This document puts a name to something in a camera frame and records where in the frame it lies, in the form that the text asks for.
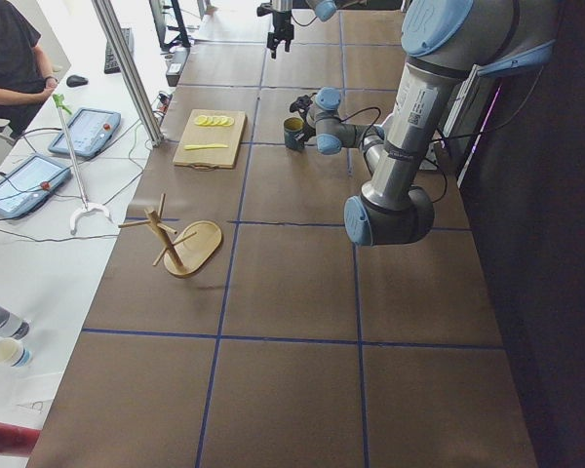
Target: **wooden stand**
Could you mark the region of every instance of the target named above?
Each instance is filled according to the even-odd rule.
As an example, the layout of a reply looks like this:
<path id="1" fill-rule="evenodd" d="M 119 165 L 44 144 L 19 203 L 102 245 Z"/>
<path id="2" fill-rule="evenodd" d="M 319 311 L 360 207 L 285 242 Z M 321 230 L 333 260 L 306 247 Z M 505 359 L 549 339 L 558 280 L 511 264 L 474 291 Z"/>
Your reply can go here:
<path id="1" fill-rule="evenodd" d="M 172 275 L 185 278 L 197 271 L 215 252 L 222 240 L 220 228 L 211 221 L 197 221 L 186 227 L 172 241 L 169 234 L 177 231 L 161 220 L 165 208 L 165 194 L 160 197 L 158 210 L 145 209 L 147 219 L 143 221 L 125 222 L 119 227 L 146 225 L 161 240 L 164 248 L 158 254 L 152 266 L 165 259 L 165 267 Z"/>

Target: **dark clothing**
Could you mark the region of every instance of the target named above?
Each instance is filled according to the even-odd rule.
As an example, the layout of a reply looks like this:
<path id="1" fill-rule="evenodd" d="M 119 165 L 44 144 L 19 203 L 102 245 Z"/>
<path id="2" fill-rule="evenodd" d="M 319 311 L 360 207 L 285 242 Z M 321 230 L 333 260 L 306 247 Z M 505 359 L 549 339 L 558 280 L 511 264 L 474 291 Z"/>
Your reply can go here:
<path id="1" fill-rule="evenodd" d="M 0 88 L 20 93 L 41 93 L 45 80 L 31 49 L 41 34 L 7 0 L 0 0 Z M 0 105 L 0 118 L 11 120 L 22 133 L 42 104 Z"/>

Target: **white cup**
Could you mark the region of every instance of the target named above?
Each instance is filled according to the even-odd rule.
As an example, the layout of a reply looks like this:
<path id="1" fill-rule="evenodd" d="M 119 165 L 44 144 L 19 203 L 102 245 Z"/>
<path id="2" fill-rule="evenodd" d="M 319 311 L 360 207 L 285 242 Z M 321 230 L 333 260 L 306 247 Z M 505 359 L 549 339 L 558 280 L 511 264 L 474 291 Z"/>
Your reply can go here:
<path id="1" fill-rule="evenodd" d="M 12 338 L 0 340 L 0 364 L 20 368 L 30 362 L 32 356 L 21 341 Z"/>

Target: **wooden cutting board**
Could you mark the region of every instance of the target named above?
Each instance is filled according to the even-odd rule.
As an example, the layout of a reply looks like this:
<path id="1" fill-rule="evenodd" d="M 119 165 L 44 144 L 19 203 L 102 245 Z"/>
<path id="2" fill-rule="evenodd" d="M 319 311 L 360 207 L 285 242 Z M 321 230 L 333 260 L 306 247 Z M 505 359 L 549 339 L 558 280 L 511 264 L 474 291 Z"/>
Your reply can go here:
<path id="1" fill-rule="evenodd" d="M 234 124 L 228 127 L 197 125 L 195 119 L 200 115 L 232 117 Z M 233 169 L 246 120 L 245 112 L 240 110 L 193 109 L 175 151 L 174 164 Z M 210 143 L 226 144 L 227 148 L 184 149 L 186 144 Z"/>

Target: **red cylinder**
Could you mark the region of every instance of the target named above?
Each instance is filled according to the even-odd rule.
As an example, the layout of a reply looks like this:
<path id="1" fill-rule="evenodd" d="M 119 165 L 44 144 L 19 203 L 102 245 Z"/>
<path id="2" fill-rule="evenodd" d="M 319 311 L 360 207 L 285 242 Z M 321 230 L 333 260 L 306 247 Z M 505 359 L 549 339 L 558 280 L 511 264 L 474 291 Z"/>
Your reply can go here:
<path id="1" fill-rule="evenodd" d="M 0 422 L 0 455 L 30 456 L 40 433 L 38 429 Z"/>

